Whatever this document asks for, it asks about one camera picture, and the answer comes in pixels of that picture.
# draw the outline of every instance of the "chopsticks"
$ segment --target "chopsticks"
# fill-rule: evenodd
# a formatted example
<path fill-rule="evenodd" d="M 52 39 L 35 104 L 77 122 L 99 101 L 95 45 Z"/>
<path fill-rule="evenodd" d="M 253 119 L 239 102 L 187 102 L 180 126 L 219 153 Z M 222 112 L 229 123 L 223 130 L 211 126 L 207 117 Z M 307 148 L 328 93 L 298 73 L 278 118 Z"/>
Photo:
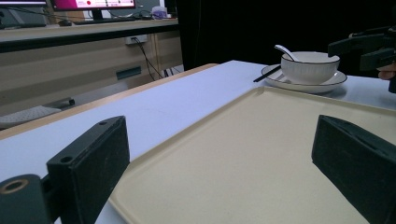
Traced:
<path fill-rule="evenodd" d="M 256 78 L 256 79 L 254 79 L 253 81 L 254 81 L 254 82 L 259 82 L 259 81 L 265 79 L 266 77 L 270 76 L 271 74 L 273 74 L 274 72 L 276 72 L 276 71 L 279 70 L 279 69 L 280 69 L 280 64 L 279 64 L 278 66 L 276 66 L 275 68 L 269 70 L 267 73 L 262 74 L 262 76 L 260 76 L 260 77 L 258 77 L 258 78 Z"/>

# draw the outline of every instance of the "desk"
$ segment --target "desk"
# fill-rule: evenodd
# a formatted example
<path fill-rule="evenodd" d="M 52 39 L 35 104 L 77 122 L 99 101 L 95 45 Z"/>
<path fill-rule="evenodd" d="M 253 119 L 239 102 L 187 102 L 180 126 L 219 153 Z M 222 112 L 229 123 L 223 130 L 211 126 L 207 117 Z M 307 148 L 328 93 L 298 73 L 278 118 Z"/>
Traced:
<path fill-rule="evenodd" d="M 0 53 L 178 30 L 177 19 L 125 21 L 0 31 Z"/>
<path fill-rule="evenodd" d="M 142 34 L 146 54 L 125 45 Z M 115 84 L 119 71 L 132 71 L 133 86 L 158 79 L 146 60 L 157 71 L 181 65 L 179 39 L 176 19 L 2 30 L 0 116 Z"/>
<path fill-rule="evenodd" d="M 119 115 L 126 116 L 133 160 L 243 93 L 266 85 L 253 82 L 263 67 L 238 61 L 210 64 L 2 131 L 0 180 L 29 173 L 44 176 L 53 155 L 96 122 Z M 396 110 L 396 94 L 377 78 L 348 77 L 339 89 L 322 96 Z M 97 223 L 124 222 L 107 203 Z"/>

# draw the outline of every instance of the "white table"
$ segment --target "white table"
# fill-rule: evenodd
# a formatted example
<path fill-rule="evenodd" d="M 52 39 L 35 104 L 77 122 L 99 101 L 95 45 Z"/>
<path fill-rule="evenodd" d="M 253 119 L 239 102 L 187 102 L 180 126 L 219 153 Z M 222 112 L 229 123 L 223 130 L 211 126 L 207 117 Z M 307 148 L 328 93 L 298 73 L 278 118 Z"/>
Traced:
<path fill-rule="evenodd" d="M 138 92 L 0 141 L 0 181 L 48 173 L 46 162 L 100 120 L 126 116 L 131 160 L 241 94 L 262 85 L 253 80 L 263 64 L 230 61 Z M 396 110 L 396 94 L 378 78 L 352 77 L 322 94 L 348 102 Z M 96 223 L 125 223 L 107 203 Z"/>

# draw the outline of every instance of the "white bowl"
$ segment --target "white bowl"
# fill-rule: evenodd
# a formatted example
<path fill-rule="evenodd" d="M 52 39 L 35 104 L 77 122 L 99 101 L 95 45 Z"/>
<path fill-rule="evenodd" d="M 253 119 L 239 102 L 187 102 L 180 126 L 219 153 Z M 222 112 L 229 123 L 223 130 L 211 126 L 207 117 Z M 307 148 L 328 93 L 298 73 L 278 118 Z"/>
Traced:
<path fill-rule="evenodd" d="M 296 51 L 293 54 L 300 60 L 293 61 L 283 54 L 280 60 L 283 75 L 294 84 L 318 85 L 334 76 L 340 58 L 329 57 L 327 53 L 315 51 Z"/>

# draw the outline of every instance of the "table surface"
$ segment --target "table surface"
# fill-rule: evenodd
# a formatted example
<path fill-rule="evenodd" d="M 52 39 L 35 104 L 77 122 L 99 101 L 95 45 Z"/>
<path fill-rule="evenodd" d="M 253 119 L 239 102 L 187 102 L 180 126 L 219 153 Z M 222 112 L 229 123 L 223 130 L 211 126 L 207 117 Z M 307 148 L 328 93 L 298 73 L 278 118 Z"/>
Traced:
<path fill-rule="evenodd" d="M 264 64 L 209 64 L 103 100 L 0 132 L 0 180 L 48 173 L 46 162 L 98 121 L 126 117 L 131 160 L 191 126 L 238 96 L 266 86 L 253 80 Z M 396 110 L 387 81 L 353 77 L 320 96 Z M 125 223 L 107 203 L 96 223 Z"/>

